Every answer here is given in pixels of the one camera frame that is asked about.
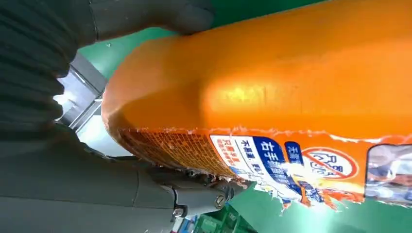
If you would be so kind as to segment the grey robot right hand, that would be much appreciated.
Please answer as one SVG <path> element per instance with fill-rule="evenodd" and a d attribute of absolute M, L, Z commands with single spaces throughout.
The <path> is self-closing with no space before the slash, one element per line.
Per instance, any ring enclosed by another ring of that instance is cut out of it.
<path fill-rule="evenodd" d="M 56 122 L 78 49 L 161 27 L 208 30 L 207 0 L 3 0 L 0 3 L 0 230 L 166 233 L 177 210 L 216 209 L 247 188 L 107 158 Z"/>

